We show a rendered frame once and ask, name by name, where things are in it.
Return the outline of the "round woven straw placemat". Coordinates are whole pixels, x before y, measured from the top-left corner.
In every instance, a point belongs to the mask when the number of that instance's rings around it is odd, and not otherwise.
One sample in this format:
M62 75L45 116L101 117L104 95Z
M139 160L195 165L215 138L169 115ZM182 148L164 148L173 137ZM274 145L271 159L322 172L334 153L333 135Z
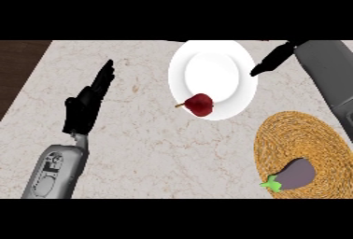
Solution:
M263 182L293 160L305 158L313 165L313 181L299 189L268 189L275 198L353 199L353 151L312 115L284 111L266 119L257 131L254 158Z

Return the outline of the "purple eggplant with green stem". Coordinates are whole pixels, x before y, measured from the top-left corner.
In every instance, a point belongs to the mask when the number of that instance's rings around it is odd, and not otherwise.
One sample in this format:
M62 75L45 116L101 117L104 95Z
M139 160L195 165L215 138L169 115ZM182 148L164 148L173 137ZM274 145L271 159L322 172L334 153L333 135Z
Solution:
M274 192L294 190L312 183L316 177L316 170L306 158L293 160L284 168L268 177L260 184Z

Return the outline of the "white round plate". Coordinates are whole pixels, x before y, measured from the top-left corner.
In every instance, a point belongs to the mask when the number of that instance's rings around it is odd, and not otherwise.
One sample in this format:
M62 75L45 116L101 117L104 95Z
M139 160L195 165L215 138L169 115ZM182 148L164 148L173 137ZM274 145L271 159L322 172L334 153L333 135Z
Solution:
M228 120L250 106L259 78L250 76L253 57L234 40L189 40L178 49L169 66L169 86L176 102L198 93L215 102L206 120Z

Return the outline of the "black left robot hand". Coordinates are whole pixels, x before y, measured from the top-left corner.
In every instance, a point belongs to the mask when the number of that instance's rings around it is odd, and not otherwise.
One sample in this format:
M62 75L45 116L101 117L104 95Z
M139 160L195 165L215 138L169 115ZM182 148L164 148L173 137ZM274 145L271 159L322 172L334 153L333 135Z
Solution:
M99 108L114 81L114 61L102 66L93 80L76 97L65 100L67 118L62 132L87 135L93 129Z

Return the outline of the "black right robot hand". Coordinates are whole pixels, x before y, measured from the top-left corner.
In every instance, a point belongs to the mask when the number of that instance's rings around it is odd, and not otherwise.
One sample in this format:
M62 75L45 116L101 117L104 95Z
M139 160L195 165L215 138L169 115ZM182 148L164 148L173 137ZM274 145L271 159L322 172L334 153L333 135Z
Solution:
M254 77L263 72L274 71L294 54L296 48L305 43L305 40L288 40L271 51L262 62L253 68L250 76Z

